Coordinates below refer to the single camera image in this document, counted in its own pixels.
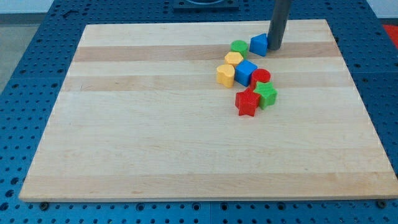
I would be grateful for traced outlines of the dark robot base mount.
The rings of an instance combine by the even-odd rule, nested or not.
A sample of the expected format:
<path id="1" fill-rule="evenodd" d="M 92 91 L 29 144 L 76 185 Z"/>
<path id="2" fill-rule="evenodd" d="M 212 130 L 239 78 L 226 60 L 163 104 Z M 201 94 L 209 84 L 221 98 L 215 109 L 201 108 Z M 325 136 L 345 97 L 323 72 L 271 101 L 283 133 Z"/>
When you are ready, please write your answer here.
<path id="1" fill-rule="evenodd" d="M 172 0 L 174 9 L 238 9 L 238 0 Z"/>

